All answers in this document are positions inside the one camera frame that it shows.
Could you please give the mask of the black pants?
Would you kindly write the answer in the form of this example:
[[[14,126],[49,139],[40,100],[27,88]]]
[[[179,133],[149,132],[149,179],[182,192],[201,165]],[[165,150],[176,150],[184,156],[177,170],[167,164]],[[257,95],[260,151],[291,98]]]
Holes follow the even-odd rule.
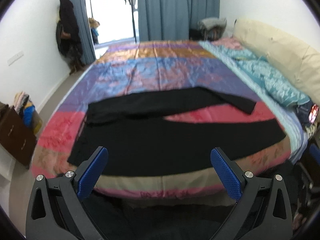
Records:
[[[89,105],[68,162],[103,146],[106,176],[151,177],[204,170],[220,147],[231,160],[285,138],[276,118],[252,121],[255,101],[195,87],[108,98]]]

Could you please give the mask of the brown wooden cabinet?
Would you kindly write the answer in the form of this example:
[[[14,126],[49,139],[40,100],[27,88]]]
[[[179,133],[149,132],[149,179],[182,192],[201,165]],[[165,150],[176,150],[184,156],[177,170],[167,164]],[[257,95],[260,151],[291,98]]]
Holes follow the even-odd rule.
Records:
[[[30,166],[36,137],[13,106],[8,107],[1,117],[1,146],[23,166]]]

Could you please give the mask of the striped bed sheet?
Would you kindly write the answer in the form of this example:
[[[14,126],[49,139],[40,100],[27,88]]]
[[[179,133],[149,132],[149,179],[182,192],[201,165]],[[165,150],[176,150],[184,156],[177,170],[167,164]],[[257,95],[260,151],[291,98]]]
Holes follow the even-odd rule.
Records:
[[[228,49],[222,45],[216,46],[208,41],[200,41],[200,46],[221,60],[232,70],[250,89],[263,100],[267,107],[276,116],[289,136],[291,154],[289,161],[295,164],[301,158],[308,144],[306,132],[303,131],[293,110],[282,107],[267,92],[267,90],[255,78],[239,66],[239,60],[231,55],[231,52],[243,54],[241,50]]]

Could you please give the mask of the pile of colourful clothes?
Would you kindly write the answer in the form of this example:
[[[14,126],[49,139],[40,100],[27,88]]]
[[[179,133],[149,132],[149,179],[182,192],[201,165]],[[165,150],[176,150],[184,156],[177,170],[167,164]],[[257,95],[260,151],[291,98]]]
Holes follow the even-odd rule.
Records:
[[[14,97],[14,109],[22,119],[24,125],[29,128],[34,135],[40,131],[43,121],[40,118],[29,94],[24,91],[16,93]]]

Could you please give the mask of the teal floral pillow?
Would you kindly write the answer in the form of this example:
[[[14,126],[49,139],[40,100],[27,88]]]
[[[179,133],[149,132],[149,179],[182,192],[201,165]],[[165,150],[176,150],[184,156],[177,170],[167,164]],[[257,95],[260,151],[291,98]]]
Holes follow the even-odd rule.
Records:
[[[218,46],[218,50],[230,57],[237,67],[264,89],[283,107],[301,106],[310,103],[308,95],[294,87],[289,80],[263,56],[258,57],[248,49],[233,49]]]

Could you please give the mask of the beige padded headboard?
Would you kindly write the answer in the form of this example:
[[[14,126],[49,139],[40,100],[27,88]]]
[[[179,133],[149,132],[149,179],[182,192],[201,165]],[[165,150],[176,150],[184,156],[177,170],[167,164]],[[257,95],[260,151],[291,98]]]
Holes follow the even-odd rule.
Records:
[[[297,89],[319,105],[319,52],[304,41],[269,24],[238,18],[233,37],[263,56]]]

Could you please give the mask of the colourful satin quilt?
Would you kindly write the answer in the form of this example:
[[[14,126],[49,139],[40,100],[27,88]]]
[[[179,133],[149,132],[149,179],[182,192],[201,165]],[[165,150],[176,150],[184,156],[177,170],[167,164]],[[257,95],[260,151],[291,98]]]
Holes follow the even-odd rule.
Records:
[[[222,189],[220,147],[261,173],[295,156],[301,127],[209,42],[111,47],[66,94],[40,135],[31,172],[54,178],[97,147],[108,162],[95,189],[131,199],[188,198]]]

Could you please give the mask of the pink patterned pillow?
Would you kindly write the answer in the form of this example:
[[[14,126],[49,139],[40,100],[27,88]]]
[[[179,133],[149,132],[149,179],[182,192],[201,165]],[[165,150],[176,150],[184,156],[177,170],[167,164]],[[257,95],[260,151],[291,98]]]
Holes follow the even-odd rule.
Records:
[[[229,49],[243,50],[241,43],[233,37],[223,37],[212,42],[215,46],[224,46]]]

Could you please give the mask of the grey folded blanket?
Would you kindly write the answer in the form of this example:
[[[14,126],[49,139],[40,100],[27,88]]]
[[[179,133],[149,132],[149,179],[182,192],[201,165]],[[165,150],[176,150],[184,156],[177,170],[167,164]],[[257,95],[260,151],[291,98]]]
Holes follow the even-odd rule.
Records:
[[[204,40],[216,41],[223,36],[227,27],[226,18],[209,17],[198,22],[199,31]]]

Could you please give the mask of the clothes on balcony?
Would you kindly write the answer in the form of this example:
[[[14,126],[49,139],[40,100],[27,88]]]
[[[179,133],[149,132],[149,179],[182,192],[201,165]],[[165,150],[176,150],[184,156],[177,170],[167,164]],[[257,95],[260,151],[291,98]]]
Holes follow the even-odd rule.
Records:
[[[88,18],[88,21],[89,21],[89,27],[91,30],[91,34],[92,34],[93,43],[98,44],[99,43],[99,41],[98,41],[99,33],[98,33],[97,28],[100,26],[100,23],[91,17]]]

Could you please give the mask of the blue-grey left curtain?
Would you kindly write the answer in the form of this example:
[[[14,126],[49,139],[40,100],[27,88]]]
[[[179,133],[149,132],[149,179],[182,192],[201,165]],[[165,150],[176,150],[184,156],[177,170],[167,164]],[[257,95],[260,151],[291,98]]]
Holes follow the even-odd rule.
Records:
[[[81,60],[83,63],[90,65],[96,60],[96,57],[87,17],[86,2],[85,0],[71,0],[71,2],[74,5],[74,13],[79,26],[79,36],[83,49]]]

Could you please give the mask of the blue-grey curtain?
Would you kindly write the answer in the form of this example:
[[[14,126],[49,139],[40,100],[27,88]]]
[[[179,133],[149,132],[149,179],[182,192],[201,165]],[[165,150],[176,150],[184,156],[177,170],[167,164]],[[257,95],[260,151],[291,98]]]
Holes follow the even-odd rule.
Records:
[[[83,49],[81,60],[83,63],[90,65],[96,60],[96,57],[87,17],[86,2],[85,0],[71,0],[71,2],[74,5],[74,13],[79,26],[79,36]]]
[[[138,0],[139,40],[187,40],[200,20],[219,14],[220,0]]]

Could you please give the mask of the blue-grey right curtain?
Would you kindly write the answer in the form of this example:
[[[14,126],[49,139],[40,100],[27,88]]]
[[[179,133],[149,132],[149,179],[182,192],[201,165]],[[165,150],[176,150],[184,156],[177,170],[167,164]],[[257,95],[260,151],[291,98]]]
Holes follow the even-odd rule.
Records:
[[[139,40],[187,40],[200,20],[219,14],[220,0],[138,0]]]

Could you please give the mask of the white wall switch plate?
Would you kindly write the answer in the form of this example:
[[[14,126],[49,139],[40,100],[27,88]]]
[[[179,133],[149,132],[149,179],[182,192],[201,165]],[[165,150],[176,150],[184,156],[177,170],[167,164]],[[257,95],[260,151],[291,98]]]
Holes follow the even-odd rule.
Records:
[[[24,52],[23,51],[19,51],[17,54],[15,54],[14,56],[12,56],[10,59],[8,59],[7,63],[8,66],[12,65],[14,62],[16,62],[17,60],[19,60],[21,57],[23,57]]]

